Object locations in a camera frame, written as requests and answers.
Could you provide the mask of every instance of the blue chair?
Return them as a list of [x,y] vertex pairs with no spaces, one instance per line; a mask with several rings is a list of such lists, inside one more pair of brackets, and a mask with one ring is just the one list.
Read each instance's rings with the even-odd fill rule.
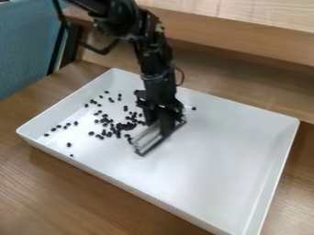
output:
[[51,0],[0,3],[0,100],[47,74],[60,28]]

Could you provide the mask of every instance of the wooden table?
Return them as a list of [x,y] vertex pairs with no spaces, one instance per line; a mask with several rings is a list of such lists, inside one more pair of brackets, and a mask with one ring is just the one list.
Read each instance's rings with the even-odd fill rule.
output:
[[[106,69],[75,62],[0,102],[1,235],[209,234],[30,147],[15,133],[17,127]],[[204,84],[193,85],[199,89]],[[313,140],[314,126],[302,122],[263,235],[314,234]]]

